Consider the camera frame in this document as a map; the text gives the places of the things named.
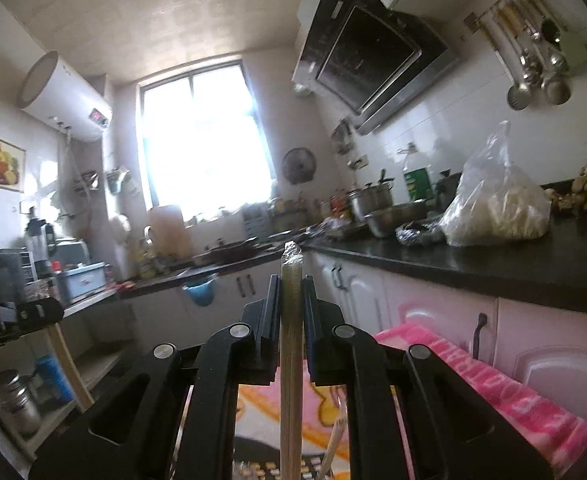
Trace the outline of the wooden chopsticks pair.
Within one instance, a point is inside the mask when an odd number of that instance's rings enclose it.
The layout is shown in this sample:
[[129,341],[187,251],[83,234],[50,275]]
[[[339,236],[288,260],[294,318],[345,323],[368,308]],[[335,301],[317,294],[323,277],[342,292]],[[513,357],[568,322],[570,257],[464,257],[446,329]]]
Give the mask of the wooden chopsticks pair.
[[302,249],[284,244],[280,328],[280,466],[281,478],[300,479],[303,403]]

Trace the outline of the dark grey perforated utensil basket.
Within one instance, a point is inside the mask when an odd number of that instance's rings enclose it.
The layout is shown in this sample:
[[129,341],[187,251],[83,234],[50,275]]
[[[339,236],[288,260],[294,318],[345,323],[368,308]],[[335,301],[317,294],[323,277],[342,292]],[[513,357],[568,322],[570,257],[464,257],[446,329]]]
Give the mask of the dark grey perforated utensil basket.
[[[325,452],[303,454],[300,478],[316,479],[324,458]],[[234,438],[231,472],[232,478],[240,480],[284,479],[280,451],[262,441],[245,437]]]

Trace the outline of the black kitchen countertop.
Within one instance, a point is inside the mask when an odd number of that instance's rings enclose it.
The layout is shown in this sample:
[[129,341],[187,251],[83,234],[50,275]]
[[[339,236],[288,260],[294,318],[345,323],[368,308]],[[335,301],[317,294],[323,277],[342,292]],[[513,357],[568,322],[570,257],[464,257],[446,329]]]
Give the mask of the black kitchen countertop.
[[468,292],[587,313],[587,216],[554,219],[543,237],[504,245],[404,247],[392,238],[316,237],[302,249]]

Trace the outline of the blue cylindrical canister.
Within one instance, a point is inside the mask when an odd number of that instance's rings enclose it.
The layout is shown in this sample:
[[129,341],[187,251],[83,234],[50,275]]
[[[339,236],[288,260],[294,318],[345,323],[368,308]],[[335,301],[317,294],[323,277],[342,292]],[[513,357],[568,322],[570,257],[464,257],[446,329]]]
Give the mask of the blue cylindrical canister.
[[36,374],[42,378],[43,385],[59,402],[69,403],[74,400],[71,386],[63,373],[62,367],[54,356],[41,356],[35,362]]

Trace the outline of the white storage box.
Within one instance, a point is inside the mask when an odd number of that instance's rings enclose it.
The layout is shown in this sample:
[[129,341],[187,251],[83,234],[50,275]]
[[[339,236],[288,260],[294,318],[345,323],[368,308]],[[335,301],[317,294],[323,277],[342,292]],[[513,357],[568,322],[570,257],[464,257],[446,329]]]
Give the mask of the white storage box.
[[107,286],[103,262],[77,266],[57,274],[57,284],[62,304],[69,306],[75,301],[92,295]]

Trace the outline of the metal lidded jar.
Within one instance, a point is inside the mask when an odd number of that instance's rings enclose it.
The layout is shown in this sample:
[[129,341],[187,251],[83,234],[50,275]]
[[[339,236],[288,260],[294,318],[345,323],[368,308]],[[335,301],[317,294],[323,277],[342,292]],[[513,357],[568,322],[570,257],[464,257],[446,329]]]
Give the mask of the metal lidded jar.
[[0,405],[23,437],[34,436],[42,426],[42,416],[28,382],[24,382],[16,370],[0,372]]

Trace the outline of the blue plastic hanging bin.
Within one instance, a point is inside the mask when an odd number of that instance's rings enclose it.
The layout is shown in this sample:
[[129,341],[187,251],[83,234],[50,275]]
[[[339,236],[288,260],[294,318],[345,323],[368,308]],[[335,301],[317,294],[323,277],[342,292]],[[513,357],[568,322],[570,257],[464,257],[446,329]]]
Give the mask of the blue plastic hanging bin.
[[205,276],[199,281],[182,284],[182,292],[197,306],[210,307],[215,300],[217,275]]

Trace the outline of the pink orange cartoon blanket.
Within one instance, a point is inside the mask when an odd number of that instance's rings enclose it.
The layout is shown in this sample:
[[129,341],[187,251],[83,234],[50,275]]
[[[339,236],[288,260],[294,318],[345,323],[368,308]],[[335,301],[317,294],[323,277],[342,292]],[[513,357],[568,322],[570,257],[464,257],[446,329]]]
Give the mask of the pink orange cartoon blanket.
[[[444,337],[416,324],[401,324],[376,335],[379,344],[406,350],[424,344],[506,418],[561,477],[587,448],[587,420],[479,360]],[[303,454],[326,452],[336,421],[345,415],[342,386],[315,385],[303,372]],[[236,435],[279,443],[280,381],[239,388]]]

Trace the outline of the steel cooking pot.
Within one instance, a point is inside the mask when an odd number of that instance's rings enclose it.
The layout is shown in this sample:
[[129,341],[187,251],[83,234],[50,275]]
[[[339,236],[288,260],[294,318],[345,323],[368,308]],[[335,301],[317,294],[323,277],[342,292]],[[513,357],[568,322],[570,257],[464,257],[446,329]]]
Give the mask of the steel cooking pot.
[[348,192],[348,200],[357,221],[364,221],[368,214],[393,206],[392,179],[383,179],[376,184],[366,184]]

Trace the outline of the white water heater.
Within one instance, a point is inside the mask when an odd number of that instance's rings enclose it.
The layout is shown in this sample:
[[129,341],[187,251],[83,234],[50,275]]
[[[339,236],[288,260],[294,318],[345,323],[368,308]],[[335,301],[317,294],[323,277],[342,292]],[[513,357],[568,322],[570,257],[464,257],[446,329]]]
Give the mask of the white water heater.
[[57,51],[44,54],[28,71],[16,106],[83,142],[99,140],[112,119],[108,102]]

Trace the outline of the plastic bag of food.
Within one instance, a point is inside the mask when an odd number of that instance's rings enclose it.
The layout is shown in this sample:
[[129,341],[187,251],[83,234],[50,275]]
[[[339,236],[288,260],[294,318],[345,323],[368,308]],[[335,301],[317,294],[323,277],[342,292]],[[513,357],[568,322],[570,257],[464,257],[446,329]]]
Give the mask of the plastic bag of food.
[[499,245],[544,236],[551,201],[510,158],[510,122],[503,120],[464,164],[455,197],[440,221],[454,247]]

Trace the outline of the green label oil bottle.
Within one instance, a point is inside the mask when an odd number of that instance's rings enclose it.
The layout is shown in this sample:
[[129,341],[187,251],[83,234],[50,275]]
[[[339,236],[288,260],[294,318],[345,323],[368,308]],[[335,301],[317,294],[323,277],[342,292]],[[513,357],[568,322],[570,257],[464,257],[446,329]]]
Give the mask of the green label oil bottle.
[[431,182],[431,160],[420,152],[414,142],[408,142],[399,153],[404,155],[403,178],[407,188],[409,199],[433,200],[433,185]]

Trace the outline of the black range hood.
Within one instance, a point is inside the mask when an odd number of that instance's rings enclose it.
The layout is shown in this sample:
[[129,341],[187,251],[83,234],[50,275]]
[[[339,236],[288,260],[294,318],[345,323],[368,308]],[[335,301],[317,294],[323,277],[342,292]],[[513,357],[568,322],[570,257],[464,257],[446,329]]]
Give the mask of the black range hood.
[[419,16],[380,0],[317,0],[292,80],[334,96],[355,132],[381,127],[458,61]]

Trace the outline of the hanging utensil rack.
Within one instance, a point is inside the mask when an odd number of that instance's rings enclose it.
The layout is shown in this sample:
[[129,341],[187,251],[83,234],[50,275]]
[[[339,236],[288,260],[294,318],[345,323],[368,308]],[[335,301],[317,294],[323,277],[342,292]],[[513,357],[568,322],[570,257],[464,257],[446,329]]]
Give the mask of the hanging utensil rack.
[[510,81],[507,104],[525,110],[535,92],[548,104],[571,99],[569,78],[587,62],[587,45],[543,0],[497,0],[464,24],[479,32]]

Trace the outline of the fruit picture on wall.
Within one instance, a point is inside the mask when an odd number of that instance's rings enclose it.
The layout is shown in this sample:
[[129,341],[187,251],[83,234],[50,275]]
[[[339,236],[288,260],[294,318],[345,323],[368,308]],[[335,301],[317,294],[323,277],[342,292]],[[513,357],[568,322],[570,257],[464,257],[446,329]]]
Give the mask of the fruit picture on wall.
[[0,188],[21,193],[24,188],[26,151],[0,139]]

